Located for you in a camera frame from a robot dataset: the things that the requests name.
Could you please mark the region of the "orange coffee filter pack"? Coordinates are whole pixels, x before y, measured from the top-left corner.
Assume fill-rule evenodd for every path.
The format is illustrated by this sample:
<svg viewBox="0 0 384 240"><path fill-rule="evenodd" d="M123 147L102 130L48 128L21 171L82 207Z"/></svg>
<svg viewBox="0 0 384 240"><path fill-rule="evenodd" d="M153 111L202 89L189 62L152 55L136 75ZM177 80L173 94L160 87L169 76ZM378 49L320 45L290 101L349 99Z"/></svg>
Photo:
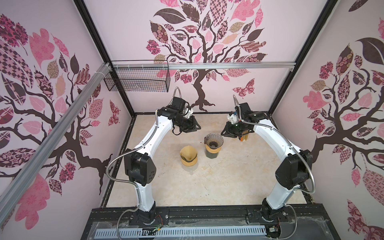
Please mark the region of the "orange coffee filter pack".
<svg viewBox="0 0 384 240"><path fill-rule="evenodd" d="M248 138L249 138L249 132L243 132L242 136L240 137L240 141L241 142L247 141Z"/></svg>

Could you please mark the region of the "grey glass dripper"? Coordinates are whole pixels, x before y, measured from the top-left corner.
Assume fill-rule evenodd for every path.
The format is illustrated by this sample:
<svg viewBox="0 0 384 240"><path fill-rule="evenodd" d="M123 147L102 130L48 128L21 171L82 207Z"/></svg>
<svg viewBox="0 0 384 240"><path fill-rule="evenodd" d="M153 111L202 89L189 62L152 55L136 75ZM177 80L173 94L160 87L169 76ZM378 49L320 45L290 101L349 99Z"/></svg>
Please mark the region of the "grey glass dripper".
<svg viewBox="0 0 384 240"><path fill-rule="evenodd" d="M210 133L205 136L204 143L210 149L215 150L222 147L224 139L220 134Z"/></svg>

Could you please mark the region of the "grey glass measuring cup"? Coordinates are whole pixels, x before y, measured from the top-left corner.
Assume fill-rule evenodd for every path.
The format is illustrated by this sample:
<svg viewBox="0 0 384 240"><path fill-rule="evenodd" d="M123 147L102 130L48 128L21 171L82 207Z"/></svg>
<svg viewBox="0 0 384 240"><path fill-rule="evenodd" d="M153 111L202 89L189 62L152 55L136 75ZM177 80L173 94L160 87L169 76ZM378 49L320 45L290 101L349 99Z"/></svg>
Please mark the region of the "grey glass measuring cup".
<svg viewBox="0 0 384 240"><path fill-rule="evenodd" d="M219 153L210 153L210 152L205 152L206 157L209 159L215 159L218 157Z"/></svg>

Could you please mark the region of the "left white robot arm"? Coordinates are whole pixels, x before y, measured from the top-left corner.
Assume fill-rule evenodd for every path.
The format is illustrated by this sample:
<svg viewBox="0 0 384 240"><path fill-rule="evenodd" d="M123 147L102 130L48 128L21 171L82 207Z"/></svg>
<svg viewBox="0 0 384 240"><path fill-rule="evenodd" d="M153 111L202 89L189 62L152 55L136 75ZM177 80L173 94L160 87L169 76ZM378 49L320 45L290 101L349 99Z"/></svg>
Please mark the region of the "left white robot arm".
<svg viewBox="0 0 384 240"><path fill-rule="evenodd" d="M147 223L154 221L156 213L156 202L151 186L157 172L153 158L165 135L175 127L179 127L181 133L201 129L192 110L186 115L170 108L156 110L155 123L150 131L134 150L124 156L126 175L129 181L135 184L137 191L139 218Z"/></svg>

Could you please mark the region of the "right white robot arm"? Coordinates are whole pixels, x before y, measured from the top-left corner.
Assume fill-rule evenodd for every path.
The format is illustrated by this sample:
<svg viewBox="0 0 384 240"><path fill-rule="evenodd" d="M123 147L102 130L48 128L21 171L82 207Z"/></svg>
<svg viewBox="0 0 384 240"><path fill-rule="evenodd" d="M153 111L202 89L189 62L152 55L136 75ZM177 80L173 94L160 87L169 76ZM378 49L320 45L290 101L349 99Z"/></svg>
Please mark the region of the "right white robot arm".
<svg viewBox="0 0 384 240"><path fill-rule="evenodd" d="M312 153L300 149L284 137L266 113L247 112L244 117L239 117L238 112L231 112L227 119L221 132L223 137L241 139L256 133L274 150L280 161L275 171L277 183L262 202L261 215L265 221L271 222L277 218L295 192L314 193L315 185L311 191L302 188L307 180L314 182Z"/></svg>

